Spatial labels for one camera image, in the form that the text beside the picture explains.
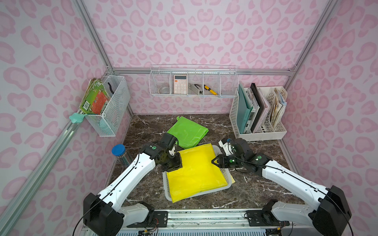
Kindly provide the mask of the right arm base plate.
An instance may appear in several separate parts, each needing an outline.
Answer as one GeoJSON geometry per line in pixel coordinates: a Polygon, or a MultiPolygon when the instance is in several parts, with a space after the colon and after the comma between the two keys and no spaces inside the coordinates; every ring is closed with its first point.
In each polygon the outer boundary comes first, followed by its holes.
{"type": "Polygon", "coordinates": [[[246,218],[249,222],[249,226],[251,227],[266,227],[266,226],[274,226],[274,227],[286,227],[290,226],[289,221],[279,221],[277,220],[271,212],[265,210],[247,210],[244,214],[244,218],[246,218]]]}

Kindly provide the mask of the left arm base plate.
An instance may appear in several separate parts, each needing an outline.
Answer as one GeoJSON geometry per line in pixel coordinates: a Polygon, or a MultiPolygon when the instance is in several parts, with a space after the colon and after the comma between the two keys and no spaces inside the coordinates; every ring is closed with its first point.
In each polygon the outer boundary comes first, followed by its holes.
{"type": "Polygon", "coordinates": [[[149,213],[146,219],[142,222],[134,223],[127,228],[151,228],[157,226],[158,228],[166,228],[168,221],[168,211],[158,210],[149,213]]]}

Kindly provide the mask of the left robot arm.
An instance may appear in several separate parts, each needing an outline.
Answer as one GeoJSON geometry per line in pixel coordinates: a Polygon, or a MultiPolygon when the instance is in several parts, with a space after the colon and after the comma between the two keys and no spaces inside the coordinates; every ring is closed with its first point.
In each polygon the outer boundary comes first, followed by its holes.
{"type": "Polygon", "coordinates": [[[182,168],[182,159],[177,151],[178,139],[168,133],[155,143],[147,143],[134,161],[108,187],[100,193],[88,194],[83,201],[84,225],[98,236],[115,236],[126,226],[145,227],[147,233],[158,228],[155,209],[150,204],[139,202],[122,209],[128,195],[139,182],[157,165],[164,172],[182,168]]]}

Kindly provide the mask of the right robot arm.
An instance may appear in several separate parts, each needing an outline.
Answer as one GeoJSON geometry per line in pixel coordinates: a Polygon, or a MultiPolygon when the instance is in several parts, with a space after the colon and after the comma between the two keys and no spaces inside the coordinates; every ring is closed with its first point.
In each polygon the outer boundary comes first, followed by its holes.
{"type": "Polygon", "coordinates": [[[323,236],[340,236],[350,227],[352,217],[344,191],[310,181],[263,153],[255,153],[242,138],[219,141],[221,154],[212,160],[219,168],[242,168],[277,183],[300,198],[304,204],[270,200],[264,215],[278,221],[291,221],[314,227],[323,236]]]}

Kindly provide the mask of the green raincoat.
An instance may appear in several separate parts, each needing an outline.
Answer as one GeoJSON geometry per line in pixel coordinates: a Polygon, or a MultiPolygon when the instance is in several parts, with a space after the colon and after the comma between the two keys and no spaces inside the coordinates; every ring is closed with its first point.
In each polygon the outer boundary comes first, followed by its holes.
{"type": "Polygon", "coordinates": [[[193,148],[206,136],[209,129],[185,117],[177,117],[177,122],[168,133],[178,139],[178,145],[183,149],[193,148]]]}

